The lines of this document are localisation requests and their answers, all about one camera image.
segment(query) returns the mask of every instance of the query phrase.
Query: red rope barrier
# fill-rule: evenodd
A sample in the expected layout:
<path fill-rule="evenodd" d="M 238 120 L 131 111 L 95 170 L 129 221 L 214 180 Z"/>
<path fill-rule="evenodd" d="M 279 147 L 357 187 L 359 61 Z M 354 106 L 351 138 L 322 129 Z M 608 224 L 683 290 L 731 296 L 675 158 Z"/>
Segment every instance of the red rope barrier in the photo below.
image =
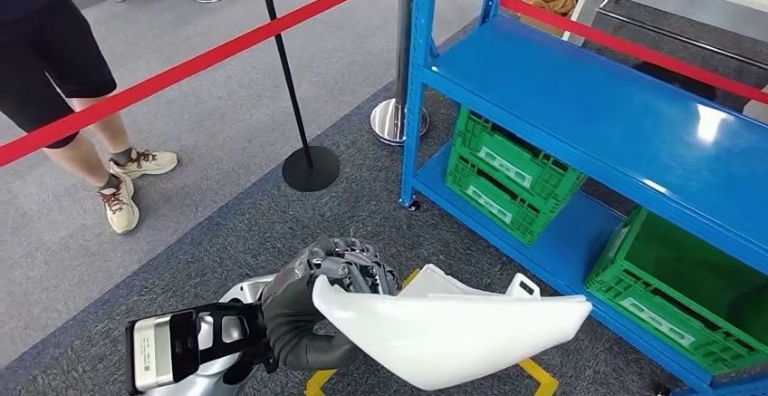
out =
<path fill-rule="evenodd" d="M 270 23 L 262 24 L 207 52 L 203 52 L 194 58 L 168 68 L 164 72 L 160 72 L 145 81 L 130 86 L 123 91 L 116 92 L 88 109 L 75 112 L 41 129 L 28 133 L 17 140 L 12 140 L 0 147 L 0 166 L 5 166 L 18 160 L 75 131 L 85 129 L 97 121 L 101 121 L 139 101 L 147 99 L 149 96 L 163 91 L 171 85 L 192 77 L 245 49 L 272 38 L 346 1 L 348 0 L 315 0 L 298 9 L 294 9 L 282 17 L 278 17 Z"/>
<path fill-rule="evenodd" d="M 732 92 L 747 99 L 756 100 L 768 104 L 768 92 L 762 92 L 747 84 L 733 81 L 719 74 L 709 72 L 690 63 L 680 61 L 677 58 L 666 56 L 655 50 L 648 49 L 639 44 L 622 40 L 616 36 L 606 34 L 585 24 L 576 23 L 569 18 L 553 14 L 522 0 L 501 0 L 501 6 L 516 13 L 528 15 L 541 22 L 550 24 L 564 31 L 570 31 L 582 36 L 594 43 L 604 45 L 613 50 L 634 56 L 640 60 L 648 61 L 667 68 L 673 72 L 684 74 L 701 82 L 709 83 L 717 88 Z"/>

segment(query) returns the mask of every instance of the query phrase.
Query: green crate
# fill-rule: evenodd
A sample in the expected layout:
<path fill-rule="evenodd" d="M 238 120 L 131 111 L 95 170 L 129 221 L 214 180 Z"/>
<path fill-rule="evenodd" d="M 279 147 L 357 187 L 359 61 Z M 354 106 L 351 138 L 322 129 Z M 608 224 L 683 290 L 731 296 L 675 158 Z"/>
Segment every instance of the green crate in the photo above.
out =
<path fill-rule="evenodd" d="M 556 213 L 542 212 L 519 192 L 482 171 L 456 148 L 451 151 L 446 184 L 528 246 L 535 242 Z"/>
<path fill-rule="evenodd" d="M 522 187 L 536 206 L 554 200 L 564 204 L 587 177 L 514 133 L 467 107 L 456 121 L 454 145 L 472 153 L 486 171 L 497 171 L 507 187 Z"/>
<path fill-rule="evenodd" d="M 712 374 L 768 362 L 768 276 L 644 208 L 586 287 Z"/>

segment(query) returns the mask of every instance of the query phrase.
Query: black stanchion base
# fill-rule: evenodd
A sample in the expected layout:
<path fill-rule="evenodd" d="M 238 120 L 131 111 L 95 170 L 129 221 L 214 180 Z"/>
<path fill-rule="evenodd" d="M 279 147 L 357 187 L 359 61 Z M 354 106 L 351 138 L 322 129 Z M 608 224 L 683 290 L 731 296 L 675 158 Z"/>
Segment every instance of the black stanchion base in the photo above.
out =
<path fill-rule="evenodd" d="M 313 192 L 329 187 L 339 177 L 341 164 L 333 151 L 325 147 L 310 146 L 312 164 L 310 169 L 304 149 L 291 153 L 283 162 L 283 180 L 292 189 Z"/>

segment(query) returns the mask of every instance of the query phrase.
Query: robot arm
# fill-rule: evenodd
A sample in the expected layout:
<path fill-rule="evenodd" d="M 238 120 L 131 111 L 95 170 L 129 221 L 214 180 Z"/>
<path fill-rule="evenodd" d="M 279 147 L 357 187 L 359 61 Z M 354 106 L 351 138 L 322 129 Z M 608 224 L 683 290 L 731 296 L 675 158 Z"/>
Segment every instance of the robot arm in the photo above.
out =
<path fill-rule="evenodd" d="M 322 238 L 276 275 L 234 286 L 219 302 L 129 323 L 131 394 L 229 396 L 253 369 L 324 370 L 354 362 L 360 350 L 343 334 L 319 335 L 312 303 L 318 276 L 352 293 L 395 295 L 399 280 L 370 246 Z"/>

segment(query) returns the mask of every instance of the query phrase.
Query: carpet floor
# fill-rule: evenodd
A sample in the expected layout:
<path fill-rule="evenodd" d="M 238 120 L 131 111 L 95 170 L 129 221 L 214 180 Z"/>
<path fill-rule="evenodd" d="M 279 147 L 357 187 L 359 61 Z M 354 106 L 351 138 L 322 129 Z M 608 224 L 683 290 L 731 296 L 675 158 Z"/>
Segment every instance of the carpet floor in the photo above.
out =
<path fill-rule="evenodd" d="M 768 50 L 738 35 L 629 2 L 613 5 L 617 12 L 768 60 Z M 596 26 L 756 87 L 768 82 L 765 72 L 631 26 L 602 17 Z M 624 63 L 633 62 L 592 44 L 587 47 Z M 124 367 L 122 327 L 128 320 L 214 300 L 248 276 L 275 271 L 297 249 L 322 234 L 364 238 L 401 274 L 434 263 L 473 287 L 502 289 L 515 272 L 523 271 L 513 261 L 429 202 L 416 213 L 398 205 L 399 150 L 379 144 L 368 132 L 371 109 L 391 94 L 390 83 L 315 139 L 341 158 L 343 170 L 331 188 L 296 193 L 282 183 L 279 169 L 272 169 L 12 362 L 3 372 L 0 392 L 119 394 L 116 389 L 123 385 Z M 735 110 L 744 105 L 742 99 L 723 93 L 718 101 Z M 450 103 L 436 93 L 428 95 L 427 108 L 433 124 L 420 153 L 424 158 L 449 138 L 454 113 Z M 626 213 L 632 207 L 630 201 L 599 183 L 591 182 L 585 188 L 619 211 Z M 648 394 L 655 382 L 677 385 L 674 378 L 592 320 L 572 343 L 535 360 L 561 381 L 559 394 L 634 396 Z M 257 373 L 245 394 L 300 394 L 307 377 L 285 371 L 270 376 Z M 360 382 L 369 383 L 380 394 L 416 393 L 370 360 L 334 375 L 326 392 L 360 394 Z M 445 394 L 529 395 L 533 386 L 533 380 L 512 368 Z"/>
<path fill-rule="evenodd" d="M 93 0 L 78 1 L 84 7 Z M 311 1 L 275 4 L 284 14 Z M 397 1 L 350 0 L 283 35 L 310 138 L 394 77 Z M 479 1 L 439 0 L 438 7 L 435 37 L 442 42 L 476 16 Z M 264 0 L 103 0 L 83 12 L 121 89 L 268 21 Z M 0 315 L 0 367 L 299 146 L 272 41 L 128 108 L 122 117 L 138 149 L 175 151 L 181 160 L 171 173 L 137 183 L 141 220 L 128 235 L 110 229 L 92 188 L 42 152 L 0 174 L 0 206 L 15 214 L 0 217 L 0 266 L 8 268 L 0 277 L 0 309 L 14 310 Z M 0 140 L 21 134 L 0 115 Z"/>

